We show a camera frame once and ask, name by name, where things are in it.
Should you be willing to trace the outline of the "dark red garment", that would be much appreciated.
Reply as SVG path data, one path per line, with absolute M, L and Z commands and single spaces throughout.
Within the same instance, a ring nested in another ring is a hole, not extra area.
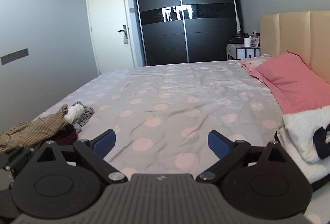
M 58 131 L 51 139 L 59 146 L 70 146 L 76 142 L 78 135 L 74 128 L 65 128 Z

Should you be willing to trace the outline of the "grey pink-dotted bed cover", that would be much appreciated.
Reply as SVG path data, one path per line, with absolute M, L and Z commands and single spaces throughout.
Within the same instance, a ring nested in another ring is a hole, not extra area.
M 46 110 L 80 101 L 94 114 L 79 137 L 108 129 L 116 145 L 105 160 L 127 177 L 198 175 L 217 161 L 210 131 L 265 146 L 283 112 L 268 87 L 232 61 L 161 65 L 104 73 Z

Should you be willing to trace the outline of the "light grey sweatshirt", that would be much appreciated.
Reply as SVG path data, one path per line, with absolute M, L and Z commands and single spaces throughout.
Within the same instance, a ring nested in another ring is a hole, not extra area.
M 275 139 L 314 191 L 329 182 L 329 106 L 283 115 Z

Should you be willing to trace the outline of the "white ribbed garment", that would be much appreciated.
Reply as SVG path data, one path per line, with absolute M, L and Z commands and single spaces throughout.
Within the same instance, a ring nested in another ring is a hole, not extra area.
M 84 108 L 80 104 L 76 104 L 68 109 L 67 114 L 64 116 L 64 119 L 69 123 L 72 124 L 73 122 L 80 119 L 81 114 L 84 112 Z

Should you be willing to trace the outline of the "beige padded headboard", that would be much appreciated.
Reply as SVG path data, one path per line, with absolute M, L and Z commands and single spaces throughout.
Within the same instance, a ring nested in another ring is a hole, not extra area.
M 259 20 L 261 53 L 296 53 L 329 82 L 329 20 L 329 11 L 264 15 Z

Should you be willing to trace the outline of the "white roll on cabinet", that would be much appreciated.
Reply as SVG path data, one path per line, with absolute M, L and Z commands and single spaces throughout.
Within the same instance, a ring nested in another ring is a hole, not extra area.
M 250 37 L 244 37 L 244 46 L 250 47 L 251 46 L 251 38 Z

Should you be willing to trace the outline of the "white bedside cabinet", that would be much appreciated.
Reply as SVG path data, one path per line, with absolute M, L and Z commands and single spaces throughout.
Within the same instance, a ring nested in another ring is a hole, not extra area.
M 226 47 L 227 60 L 244 60 L 261 56 L 258 47 L 245 47 L 243 44 L 228 43 Z

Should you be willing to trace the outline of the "patterned pink pillow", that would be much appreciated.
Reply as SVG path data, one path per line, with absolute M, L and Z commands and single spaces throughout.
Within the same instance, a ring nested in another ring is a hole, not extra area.
M 253 69 L 255 69 L 260 64 L 263 64 L 264 62 L 271 59 L 272 56 L 263 54 L 259 57 L 252 57 L 252 58 L 245 58 L 243 60 L 236 60 L 235 63 L 239 65 L 240 67 L 244 68 L 247 72 L 252 72 Z

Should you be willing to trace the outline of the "picture frame on cabinet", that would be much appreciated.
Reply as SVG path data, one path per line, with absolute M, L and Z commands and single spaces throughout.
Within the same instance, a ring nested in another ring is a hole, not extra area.
M 259 47 L 260 36 L 250 35 L 250 45 L 251 47 Z

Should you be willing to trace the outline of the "white door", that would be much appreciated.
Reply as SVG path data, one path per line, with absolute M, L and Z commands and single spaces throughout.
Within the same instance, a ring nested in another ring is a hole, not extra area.
M 98 73 L 136 66 L 129 35 L 126 0 L 86 0 Z

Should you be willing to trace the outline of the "beige striped garment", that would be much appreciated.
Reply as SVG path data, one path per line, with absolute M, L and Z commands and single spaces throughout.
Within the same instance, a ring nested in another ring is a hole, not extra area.
M 32 122 L 21 122 L 8 131 L 1 132 L 1 153 L 20 145 L 31 147 L 41 141 L 53 137 L 68 122 L 64 119 L 68 113 L 68 105 L 64 104 L 55 114 L 38 118 Z

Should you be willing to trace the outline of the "grey wall switch plate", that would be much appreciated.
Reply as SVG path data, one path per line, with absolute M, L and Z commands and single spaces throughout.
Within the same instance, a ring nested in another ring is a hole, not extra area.
M 1 57 L 1 64 L 5 65 L 5 64 L 8 64 L 15 60 L 18 60 L 20 58 L 26 57 L 28 55 L 29 55 L 28 49 L 22 49 L 22 50 L 10 53 L 10 54 L 7 54 L 7 55 L 4 55 Z

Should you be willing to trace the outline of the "grey patterned garment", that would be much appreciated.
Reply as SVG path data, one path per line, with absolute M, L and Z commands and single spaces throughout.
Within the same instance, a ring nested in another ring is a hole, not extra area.
M 83 107 L 83 112 L 77 120 L 73 121 L 72 126 L 74 127 L 76 133 L 79 134 L 82 131 L 82 127 L 85 126 L 93 116 L 94 109 L 82 104 L 80 101 L 73 103 L 73 105 L 77 104 Z

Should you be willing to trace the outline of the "black sliding wardrobe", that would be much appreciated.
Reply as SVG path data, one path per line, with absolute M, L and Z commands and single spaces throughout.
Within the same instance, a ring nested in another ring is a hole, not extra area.
M 236 0 L 136 0 L 146 65 L 226 60 Z

